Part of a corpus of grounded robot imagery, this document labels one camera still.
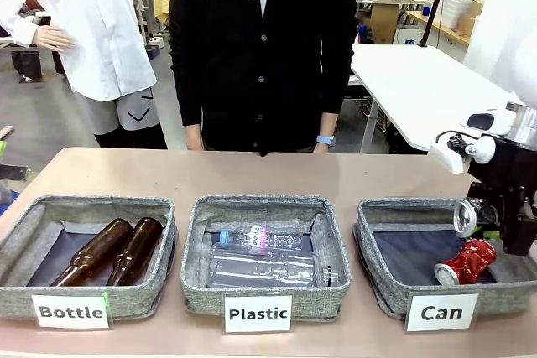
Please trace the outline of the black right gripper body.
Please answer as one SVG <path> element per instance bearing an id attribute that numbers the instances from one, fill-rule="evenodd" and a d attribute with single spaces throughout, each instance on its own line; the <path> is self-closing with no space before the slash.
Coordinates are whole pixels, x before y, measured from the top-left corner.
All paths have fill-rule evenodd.
<path id="1" fill-rule="evenodd" d="M 502 198 L 535 203 L 536 152 L 500 138 L 483 137 L 475 145 L 468 173 L 481 182 L 502 189 Z"/>

